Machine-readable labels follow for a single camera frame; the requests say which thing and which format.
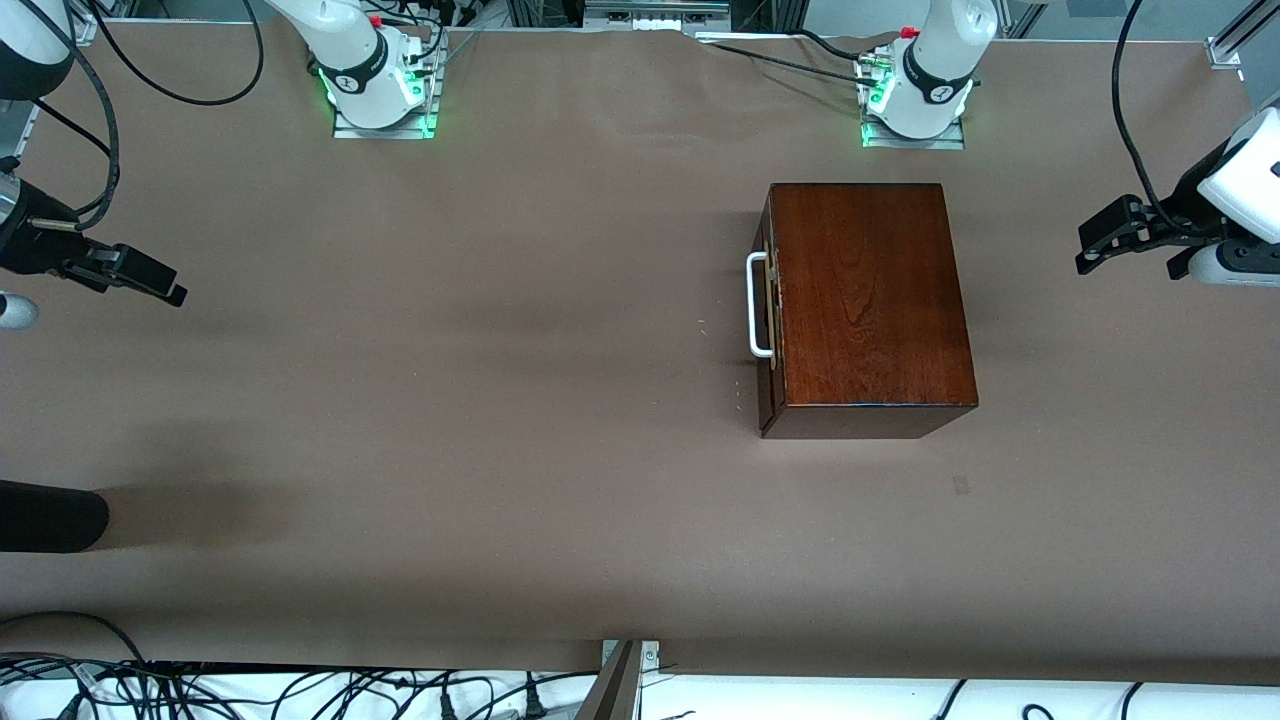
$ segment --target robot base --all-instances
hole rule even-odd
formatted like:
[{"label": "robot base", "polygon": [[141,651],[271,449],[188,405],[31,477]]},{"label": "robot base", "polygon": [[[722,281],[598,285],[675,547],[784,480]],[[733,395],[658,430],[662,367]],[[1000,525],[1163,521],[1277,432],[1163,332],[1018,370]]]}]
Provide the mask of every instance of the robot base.
[{"label": "robot base", "polygon": [[858,86],[858,106],[861,119],[863,147],[906,147],[915,150],[964,150],[964,126],[957,117],[934,137],[918,140],[901,136],[888,128],[884,120],[868,110],[868,105],[878,101],[878,92],[884,92],[886,86],[893,82],[893,50],[884,45],[870,53],[864,53],[854,63],[854,76],[877,81],[877,86]]},{"label": "robot base", "polygon": [[[421,53],[421,40],[410,37],[417,47],[413,53]],[[421,105],[410,110],[407,115],[384,128],[362,128],[352,124],[342,113],[334,111],[333,136],[335,138],[356,140],[430,140],[435,137],[436,117],[440,114],[440,94],[444,91],[444,61],[448,58],[449,35],[444,33],[440,45],[434,53],[422,58],[412,65],[407,65],[408,72],[422,72],[421,78],[408,82],[415,92],[421,92],[426,100]]]}]

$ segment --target white metal handle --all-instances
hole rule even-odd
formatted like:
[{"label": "white metal handle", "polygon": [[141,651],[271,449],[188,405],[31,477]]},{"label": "white metal handle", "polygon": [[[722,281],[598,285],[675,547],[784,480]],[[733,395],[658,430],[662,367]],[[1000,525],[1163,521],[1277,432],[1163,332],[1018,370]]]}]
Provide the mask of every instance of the white metal handle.
[{"label": "white metal handle", "polygon": [[756,250],[746,256],[746,337],[751,345],[751,355],[765,360],[773,357],[773,350],[760,347],[760,343],[755,340],[755,278],[751,277],[751,263],[764,260],[768,256],[769,254],[763,250]]}]

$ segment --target wooden box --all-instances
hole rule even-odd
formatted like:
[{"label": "wooden box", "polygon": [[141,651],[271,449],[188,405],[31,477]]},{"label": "wooden box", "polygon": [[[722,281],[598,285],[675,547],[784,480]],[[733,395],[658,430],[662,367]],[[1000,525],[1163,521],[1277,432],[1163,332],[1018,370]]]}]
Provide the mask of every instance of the wooden box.
[{"label": "wooden box", "polygon": [[760,434],[918,438],[978,406],[937,184],[774,184],[748,259]]}]

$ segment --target black cable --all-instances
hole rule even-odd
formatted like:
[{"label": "black cable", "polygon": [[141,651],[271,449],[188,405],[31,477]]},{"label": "black cable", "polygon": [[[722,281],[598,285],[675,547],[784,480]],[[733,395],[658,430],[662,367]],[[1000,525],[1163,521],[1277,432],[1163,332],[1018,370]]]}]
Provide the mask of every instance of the black cable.
[{"label": "black cable", "polygon": [[[76,135],[83,137],[84,140],[87,140],[91,143],[93,143],[95,147],[97,147],[99,150],[102,151],[104,155],[106,155],[106,159],[110,163],[110,160],[111,160],[111,149],[108,147],[105,142],[102,142],[101,140],[99,140],[97,136],[95,136],[93,133],[91,133],[87,129],[84,129],[83,127],[81,127],[76,120],[68,118],[67,115],[59,113],[56,109],[49,106],[47,102],[45,102],[44,100],[41,100],[38,97],[36,100],[32,100],[32,104],[36,105],[37,108],[40,108],[42,111],[49,113],[49,115],[51,118],[54,118],[55,120],[58,120],[59,123],[61,123],[63,126],[65,126],[68,129],[70,129]],[[82,208],[77,208],[74,210],[76,217],[78,218],[78,217],[83,215],[84,213],[88,213],[93,208],[97,208],[101,204],[102,204],[102,193],[100,192],[100,193],[97,193],[97,197],[95,197],[92,201],[90,201],[88,205],[84,205]]]},{"label": "black cable", "polygon": [[543,698],[538,697],[538,685],[534,683],[534,674],[525,673],[525,720],[541,720],[547,717],[547,708],[543,707]]},{"label": "black cable", "polygon": [[852,83],[865,85],[868,87],[874,86],[876,81],[872,78],[846,76],[841,73],[833,73],[831,70],[820,70],[818,68],[810,68],[809,65],[801,65],[800,63],[792,63],[791,60],[782,60],[778,58],[771,58],[768,55],[760,55],[759,53],[751,53],[750,50],[742,50],[741,47],[730,47],[728,45],[710,44],[712,47],[723,50],[726,53],[735,53],[737,55],[746,55],[748,58],[755,58],[756,60],[764,60],[765,63],[773,63],[774,65],[782,65],[785,68],[794,68],[797,70],[804,70],[806,73],[813,73],[815,76],[832,77],[836,79],[846,79]]},{"label": "black cable", "polygon": [[[305,688],[303,691],[298,691],[298,693],[297,693],[297,694],[301,694],[302,692],[306,692],[306,691],[311,691],[311,689],[315,689],[315,688],[317,688],[317,687],[323,685],[324,683],[328,683],[329,680],[332,680],[333,678],[337,678],[337,676],[338,676],[338,674],[337,674],[337,673],[330,673],[330,674],[329,674],[329,676],[326,676],[326,678],[321,679],[321,680],[320,680],[319,683],[316,683],[316,684],[314,684],[314,685],[310,685],[310,687]],[[279,714],[280,714],[280,706],[282,706],[282,705],[284,705],[284,701],[285,701],[287,698],[289,698],[289,697],[296,697],[296,696],[291,696],[291,694],[289,694],[289,692],[291,692],[291,691],[293,691],[293,688],[294,688],[294,687],[296,687],[296,685],[297,685],[298,683],[301,683],[302,680],[305,680],[305,679],[307,679],[307,675],[300,675],[300,676],[298,676],[298,678],[296,678],[296,679],[294,679],[293,682],[291,682],[291,683],[289,683],[288,685],[284,685],[284,691],[283,691],[283,692],[280,692],[280,697],[278,697],[278,698],[275,700],[275,702],[274,702],[274,703],[271,703],[271,705],[273,705],[273,707],[271,707],[271,720],[276,720],[276,717],[278,717],[278,716],[279,716]]]},{"label": "black cable", "polygon": [[88,707],[93,711],[93,720],[102,720],[102,715],[97,710],[97,698],[93,697],[93,688],[86,685],[84,682],[79,679],[79,675],[76,676],[76,697],[72,698],[73,705],[70,706],[70,710],[74,714],[72,715],[72,719],[74,720],[79,716],[81,702],[88,701]]},{"label": "black cable", "polygon": [[445,673],[440,679],[440,720],[458,720],[458,714],[453,710],[453,698],[449,697],[449,675],[452,673]]},{"label": "black cable", "polygon": [[22,623],[24,620],[35,620],[37,618],[72,618],[76,620],[88,620],[90,623],[96,623],[110,630],[113,635],[115,635],[122,643],[124,643],[124,647],[129,650],[129,655],[132,655],[133,659],[137,660],[140,665],[147,664],[146,659],[142,657],[142,651],[138,650],[138,646],[133,642],[133,638],[131,638],[128,633],[122,630],[119,625],[108,620],[106,618],[100,618],[91,612],[79,612],[76,610],[41,610],[38,612],[26,612],[22,615],[13,615],[10,618],[0,620],[0,628],[4,628],[6,625],[13,625],[14,623]]},{"label": "black cable", "polygon": [[[367,678],[365,678],[364,675],[357,676],[356,673],[352,673],[351,675],[352,675],[351,682],[348,682],[340,691],[338,691],[337,694],[334,694],[332,698],[329,698],[328,702],[325,702],[324,705],[321,705],[320,710],[316,710],[315,715],[311,716],[311,720],[320,720],[320,716],[324,715],[325,710],[329,710],[330,705],[333,705],[335,702],[339,702],[339,700],[342,700],[344,697],[347,698],[346,700],[346,705],[349,705],[351,703],[351,697],[352,697],[352,694],[351,694],[352,693],[352,688],[355,688],[355,685],[357,685],[360,683],[369,682]],[[344,707],[343,705],[338,705],[338,708],[334,711],[334,720],[338,720],[340,717],[339,714],[344,712],[343,707]]]},{"label": "black cable", "polygon": [[262,46],[262,28],[259,27],[257,15],[253,14],[253,6],[250,4],[248,0],[241,0],[241,3],[244,5],[244,12],[248,13],[248,22],[253,24],[253,41],[257,44],[257,68],[253,70],[253,77],[250,78],[248,85],[246,85],[238,92],[228,95],[227,97],[219,97],[216,100],[201,100],[198,97],[187,97],[186,95],[178,95],[177,92],[161,86],[156,81],[147,77],[147,74],[143,73],[141,69],[138,69],[138,67],[133,64],[133,60],[131,60],[129,56],[124,54],[124,50],[120,50],[120,45],[115,41],[115,37],[111,35],[111,29],[108,27],[108,23],[102,19],[102,14],[99,12],[97,8],[99,0],[88,0],[87,4],[88,4],[88,12],[93,14],[93,18],[97,20],[97,27],[102,31],[102,37],[106,38],[106,44],[111,46],[111,50],[114,50],[115,55],[120,58],[120,61],[124,63],[124,67],[129,68],[129,72],[137,76],[138,79],[147,83],[147,86],[150,86],[156,92],[164,95],[165,97],[172,97],[179,102],[186,102],[188,105],[212,108],[216,105],[228,105],[248,95],[250,91],[252,91],[257,86],[257,81],[262,77],[262,65],[266,63],[266,49]]},{"label": "black cable", "polygon": [[111,106],[111,99],[106,95],[106,86],[102,85],[102,78],[97,77],[97,70],[90,64],[88,58],[81,53],[79,47],[76,46],[76,41],[63,32],[63,28],[58,27],[40,5],[36,5],[35,0],[18,0],[22,3],[31,14],[36,15],[41,23],[49,28],[49,32],[54,33],[67,51],[70,53],[76,63],[79,64],[81,69],[88,77],[90,83],[93,86],[93,91],[97,92],[97,99],[102,102],[102,114],[106,117],[106,145],[110,149],[108,152],[108,168],[106,168],[106,187],[102,193],[95,201],[93,215],[87,220],[76,223],[76,232],[84,232],[91,227],[96,225],[106,217],[106,210],[111,206],[111,199],[115,196],[115,186],[120,182],[120,133],[115,127],[115,109]]},{"label": "black cable", "polygon": [[101,140],[99,140],[97,136],[95,136],[93,133],[91,133],[87,129],[84,129],[83,127],[81,127],[76,120],[73,120],[73,119],[68,118],[67,115],[59,113],[56,109],[50,108],[47,102],[45,102],[44,100],[41,100],[38,97],[35,99],[35,100],[32,100],[31,102],[36,108],[40,108],[42,111],[49,113],[49,115],[51,118],[54,118],[55,120],[58,120],[59,123],[67,126],[67,129],[74,132],[76,135],[83,137],[84,140],[87,140],[91,143],[93,143],[93,147],[97,147],[99,150],[101,150],[102,155],[106,155],[108,158],[111,156],[111,149],[108,147],[105,142],[102,142]]},{"label": "black cable", "polygon": [[[161,710],[169,710],[172,714],[174,710],[183,710],[184,706],[197,706],[210,710],[220,715],[221,717],[225,717],[227,720],[243,720],[241,715],[236,712],[236,708],[232,707],[232,703],[246,702],[246,703],[270,705],[269,702],[260,702],[251,700],[224,700],[196,684],[195,679],[187,680],[180,676],[152,673],[150,670],[134,667],[132,665],[125,665],[120,662],[108,662],[102,660],[77,660],[70,657],[52,657],[52,656],[26,657],[20,659],[18,662],[38,662],[40,665],[38,666],[31,665],[27,667],[18,666],[18,664],[12,665],[10,667],[6,669],[6,671],[17,671],[20,674],[20,676],[0,680],[0,685],[5,685],[12,682],[24,680],[24,679],[40,679],[38,678],[40,674],[49,673],[51,670],[60,669],[64,671],[70,671],[72,675],[83,688],[82,689],[83,694],[86,694],[86,697],[88,697],[88,700],[93,702],[95,716],[97,715],[99,705],[105,707],[131,707],[134,711],[134,716],[138,720],[146,720],[147,717],[146,711],[150,711],[150,716],[154,720],[159,720],[159,711]],[[134,678],[138,679],[140,689],[142,691],[143,697],[140,698],[134,696],[133,689],[129,687],[127,682],[128,678],[118,676],[115,694],[116,697],[120,698],[120,702],[95,698],[91,694],[90,688],[83,685],[83,683],[79,680],[81,674],[74,670],[77,665],[97,665],[101,667],[106,667],[110,671],[127,673],[129,675],[133,675]],[[96,679],[100,680],[108,676],[109,674],[111,673],[101,673],[96,676]],[[160,687],[161,694],[156,698],[151,698],[150,693],[146,689],[147,688],[146,682],[150,679],[159,680],[157,685]],[[166,684],[172,684],[174,685],[174,688],[173,689],[166,688],[165,687]],[[209,700],[192,698],[188,694],[191,689],[204,694]]]},{"label": "black cable", "polygon": [[832,55],[835,55],[835,56],[837,56],[837,58],[840,58],[842,60],[852,60],[855,63],[858,61],[858,54],[856,53],[845,53],[844,50],[841,50],[841,49],[836,47],[835,45],[827,42],[820,35],[818,35],[815,32],[810,32],[808,29],[800,28],[800,29],[788,29],[783,35],[797,35],[797,36],[801,36],[801,37],[808,37],[809,40],[817,42],[818,47],[822,47],[827,53],[831,53]]},{"label": "black cable", "polygon": [[186,696],[182,694],[182,691],[172,678],[160,682],[157,694],[169,701],[169,720],[182,720],[183,716],[187,720],[196,720],[196,716],[191,712],[191,705],[186,702]]},{"label": "black cable", "polygon": [[393,684],[393,685],[396,685],[398,688],[413,688],[413,692],[408,696],[408,700],[406,700],[404,703],[401,705],[399,711],[396,715],[393,715],[390,720],[399,720],[406,712],[408,712],[408,708],[410,708],[410,706],[413,705],[413,701],[416,701],[419,698],[419,696],[421,696],[429,688],[440,688],[440,714],[442,714],[442,720],[443,720],[443,716],[447,715],[445,710],[452,710],[452,707],[453,707],[452,700],[447,700],[448,696],[449,696],[449,691],[448,691],[449,685],[463,685],[466,683],[484,683],[485,685],[489,687],[489,702],[493,702],[494,697],[497,697],[497,691],[493,687],[493,680],[490,680],[489,678],[479,676],[479,678],[462,678],[460,680],[454,680],[454,679],[452,679],[452,675],[456,674],[456,673],[457,673],[457,670],[449,670],[449,671],[442,673],[442,674],[436,675],[435,678],[431,678],[430,680],[428,680],[424,684],[419,684],[416,682],[416,678],[415,678],[415,680],[380,680],[383,683]]},{"label": "black cable", "polygon": [[1120,131],[1120,140],[1124,142],[1124,147],[1129,151],[1129,158],[1133,160],[1133,169],[1138,173],[1138,182],[1142,183],[1142,190],[1147,193],[1147,202],[1160,215],[1160,219],[1170,228],[1176,228],[1188,237],[1216,237],[1216,232],[1184,225],[1174,220],[1165,211],[1165,206],[1160,202],[1160,196],[1156,195],[1156,187],[1151,183],[1151,176],[1147,174],[1147,167],[1142,161],[1138,146],[1134,145],[1133,136],[1129,135],[1129,126],[1124,122],[1124,111],[1120,109],[1120,59],[1124,56],[1124,46],[1129,41],[1129,31],[1133,28],[1133,20],[1138,17],[1138,8],[1140,6],[1142,0],[1133,0],[1133,5],[1129,6],[1129,14],[1125,15],[1124,24],[1120,26],[1120,36],[1116,38],[1115,56],[1111,59],[1111,113],[1115,115],[1116,129]]},{"label": "black cable", "polygon": [[[42,665],[35,670],[28,667],[19,667],[20,662],[40,661]],[[49,662],[47,660],[40,657],[18,657],[13,659],[6,667],[4,667],[5,674],[14,674],[13,678],[0,678],[0,687],[8,685],[10,683],[17,683],[20,680],[38,680],[40,675],[50,670],[56,670],[59,665]]]},{"label": "black cable", "polygon": [[960,694],[960,688],[963,688],[964,684],[968,682],[969,680],[965,679],[951,685],[951,692],[947,693],[947,700],[946,702],[942,703],[942,710],[940,710],[938,714],[933,716],[933,720],[946,720],[947,714],[951,712],[951,706],[955,705],[956,696]]},{"label": "black cable", "polygon": [[1053,720],[1053,714],[1052,712],[1050,712],[1048,710],[1044,710],[1043,705],[1036,705],[1034,702],[1030,703],[1030,705],[1024,705],[1023,706],[1023,720],[1032,720],[1032,711],[1033,710],[1038,710],[1041,712],[1041,715],[1044,716],[1044,720]]},{"label": "black cable", "polygon": [[1134,693],[1137,693],[1138,688],[1140,688],[1140,687],[1142,687],[1142,683],[1134,683],[1134,684],[1129,685],[1128,691],[1125,691],[1124,700],[1120,701],[1120,720],[1129,720],[1129,702],[1133,701]]},{"label": "black cable", "polygon": [[[275,700],[255,700],[255,698],[238,697],[238,698],[227,698],[227,700],[220,700],[219,698],[216,701],[189,700],[188,702],[191,702],[193,705],[207,705],[210,702],[216,702],[218,705],[221,705],[223,702],[225,702],[225,703],[229,703],[229,705],[274,706],[276,703],[284,702],[285,700],[289,700],[289,698],[293,698],[293,697],[298,697],[300,694],[303,694],[303,693],[307,693],[307,692],[311,692],[311,691],[319,688],[320,685],[328,683],[334,675],[337,675],[337,673],[329,673],[326,678],[320,678],[319,680],[316,680],[315,683],[311,683],[310,685],[307,685],[305,688],[300,688],[300,689],[296,689],[296,691],[293,689],[302,680],[307,680],[307,679],[315,678],[317,675],[325,675],[325,673],[305,673],[305,674],[300,675],[292,683],[289,683],[288,685],[285,685],[284,691],[280,693],[280,697],[278,697]],[[210,698],[215,698],[216,696],[214,696],[210,691],[207,691],[204,687],[200,687],[200,685],[196,684],[197,679],[200,679],[200,675],[192,678],[191,680],[183,680],[183,682],[186,682],[187,684],[189,684],[189,687],[198,689],[205,696],[207,696]]]},{"label": "black cable", "polygon": [[422,20],[426,20],[428,23],[435,26],[434,28],[431,28],[431,46],[428,47],[426,50],[422,50],[421,54],[410,58],[411,63],[416,63],[417,60],[421,60],[422,58],[426,58],[431,53],[435,53],[435,50],[440,46],[440,41],[444,38],[444,23],[442,23],[440,20],[433,18],[431,15],[419,17],[419,15],[415,15],[412,12],[410,12],[406,15],[406,14],[398,12],[398,10],[393,10],[390,8],[384,8],[383,5],[379,5],[378,3],[375,3],[374,0],[362,0],[362,1],[372,5],[374,9],[376,9],[378,12],[385,13],[385,14],[393,17],[393,18],[401,18],[401,19],[411,20],[415,26],[421,26]]},{"label": "black cable", "polygon": [[567,680],[570,678],[586,678],[589,675],[594,676],[594,675],[599,675],[599,674],[600,674],[599,670],[580,670],[577,673],[562,673],[559,675],[550,675],[548,678],[539,678],[539,679],[536,679],[536,680],[534,680],[531,683],[525,683],[524,685],[520,685],[518,688],[516,688],[513,691],[504,692],[500,696],[490,700],[488,705],[480,707],[480,710],[476,710],[471,715],[467,715],[466,720],[476,720],[476,717],[479,717],[480,714],[485,712],[485,711],[488,711],[488,715],[493,715],[493,708],[499,702],[507,700],[508,697],[512,697],[512,696],[516,696],[516,694],[520,694],[520,693],[525,692],[529,688],[529,685],[541,685],[544,683],[554,683],[556,680]]}]

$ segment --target black cylinder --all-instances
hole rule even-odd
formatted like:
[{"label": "black cylinder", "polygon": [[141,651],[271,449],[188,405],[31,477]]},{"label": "black cylinder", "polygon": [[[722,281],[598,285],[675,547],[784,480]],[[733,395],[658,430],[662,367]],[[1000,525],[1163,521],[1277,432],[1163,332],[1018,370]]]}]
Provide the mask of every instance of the black cylinder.
[{"label": "black cylinder", "polygon": [[79,552],[110,512],[97,493],[0,480],[0,552]]}]

